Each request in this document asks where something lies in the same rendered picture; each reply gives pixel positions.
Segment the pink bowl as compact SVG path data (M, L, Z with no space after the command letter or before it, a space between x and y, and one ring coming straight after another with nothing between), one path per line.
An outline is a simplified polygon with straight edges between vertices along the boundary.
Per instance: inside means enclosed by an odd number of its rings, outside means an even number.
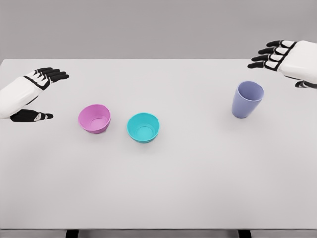
M93 134L104 132L110 122L111 112L102 104L88 105L78 115L78 123L81 128Z

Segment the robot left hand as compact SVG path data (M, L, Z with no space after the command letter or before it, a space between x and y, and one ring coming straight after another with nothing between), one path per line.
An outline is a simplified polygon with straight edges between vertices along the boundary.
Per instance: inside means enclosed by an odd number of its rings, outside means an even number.
M53 114L25 109L52 84L66 80L69 75L60 69L44 67L16 78L0 90L0 119L32 123L52 119Z

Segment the teal bowl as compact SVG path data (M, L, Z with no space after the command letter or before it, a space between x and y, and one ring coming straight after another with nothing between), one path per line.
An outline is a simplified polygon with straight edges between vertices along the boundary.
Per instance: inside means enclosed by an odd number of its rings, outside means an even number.
M160 130L159 119L146 112L133 115L127 122L128 135L139 143L149 143L153 141Z

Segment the lavender cup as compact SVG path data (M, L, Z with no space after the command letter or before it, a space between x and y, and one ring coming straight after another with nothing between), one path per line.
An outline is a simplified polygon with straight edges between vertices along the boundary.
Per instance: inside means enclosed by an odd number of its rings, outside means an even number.
M232 113L237 118L246 118L261 102L264 96L263 88L252 81L241 82L233 97Z

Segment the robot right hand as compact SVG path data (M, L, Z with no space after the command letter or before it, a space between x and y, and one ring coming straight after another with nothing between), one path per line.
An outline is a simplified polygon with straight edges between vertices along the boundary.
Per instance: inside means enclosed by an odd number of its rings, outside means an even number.
M317 89L317 43L275 40L258 50L248 69L265 68L296 80L295 87Z

